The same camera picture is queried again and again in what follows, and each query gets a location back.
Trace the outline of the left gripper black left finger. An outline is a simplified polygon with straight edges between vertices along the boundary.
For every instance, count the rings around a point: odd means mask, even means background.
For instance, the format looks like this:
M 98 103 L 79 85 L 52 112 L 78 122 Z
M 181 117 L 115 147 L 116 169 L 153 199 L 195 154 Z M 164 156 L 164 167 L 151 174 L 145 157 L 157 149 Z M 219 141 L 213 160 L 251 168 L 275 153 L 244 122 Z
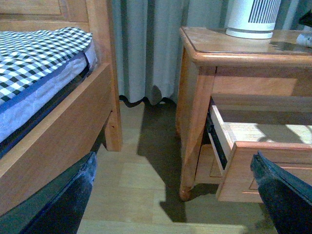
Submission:
M 35 194 L 0 217 L 2 234 L 75 234 L 97 170 L 90 152 Z

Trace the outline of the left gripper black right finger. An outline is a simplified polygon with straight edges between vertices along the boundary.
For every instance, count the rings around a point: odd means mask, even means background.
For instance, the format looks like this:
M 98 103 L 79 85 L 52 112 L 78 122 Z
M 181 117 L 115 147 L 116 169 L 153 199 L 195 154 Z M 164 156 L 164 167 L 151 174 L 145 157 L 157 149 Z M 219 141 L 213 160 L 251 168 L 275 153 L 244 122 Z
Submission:
M 253 155 L 250 165 L 261 200 L 279 234 L 312 232 L 312 186 L 264 157 Z

